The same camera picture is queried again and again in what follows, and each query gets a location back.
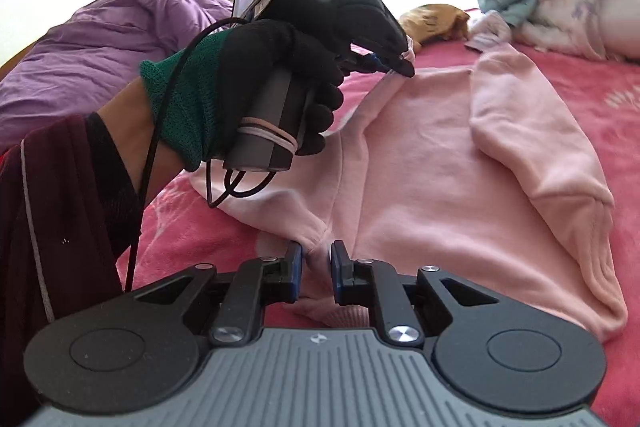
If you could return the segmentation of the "black gloved left hand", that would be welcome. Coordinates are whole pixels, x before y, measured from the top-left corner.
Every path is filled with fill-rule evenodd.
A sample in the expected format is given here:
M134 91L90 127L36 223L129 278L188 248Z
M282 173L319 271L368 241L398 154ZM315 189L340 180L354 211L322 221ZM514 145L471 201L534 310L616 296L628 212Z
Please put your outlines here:
M224 20L140 66L154 131L186 168L290 169L322 86L351 72L414 74L405 31L381 0L273 0L254 22Z

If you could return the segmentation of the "left forearm maroon sleeve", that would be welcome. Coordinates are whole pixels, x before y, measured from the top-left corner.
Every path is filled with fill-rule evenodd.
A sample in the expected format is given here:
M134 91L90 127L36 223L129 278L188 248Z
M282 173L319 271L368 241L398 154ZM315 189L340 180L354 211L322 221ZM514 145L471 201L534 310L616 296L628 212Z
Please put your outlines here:
M1 422L37 410L29 340L60 317L120 294L152 120L166 92L139 78L99 112L26 135L1 161Z

